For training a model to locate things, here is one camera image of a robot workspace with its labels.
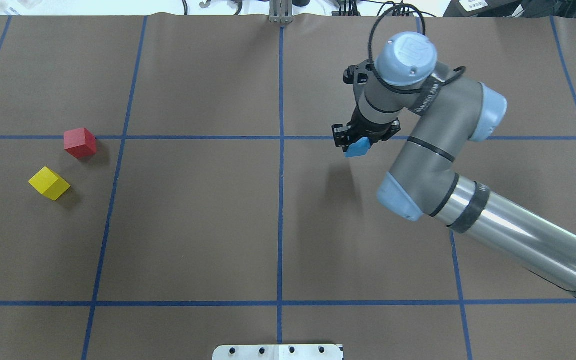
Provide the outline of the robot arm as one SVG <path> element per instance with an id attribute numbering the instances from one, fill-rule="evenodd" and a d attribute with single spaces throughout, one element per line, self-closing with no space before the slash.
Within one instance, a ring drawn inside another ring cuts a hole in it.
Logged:
<path id="1" fill-rule="evenodd" d="M 377 191 L 384 207 L 409 221 L 427 215 L 479 241 L 576 299 L 576 235 L 453 170 L 468 141 L 482 142 L 502 122 L 508 102 L 482 82 L 438 60 L 423 33 L 401 32 L 378 55 L 349 66 L 350 122 L 331 127 L 346 157 L 363 157 L 400 129 L 409 111 L 418 122 Z"/>

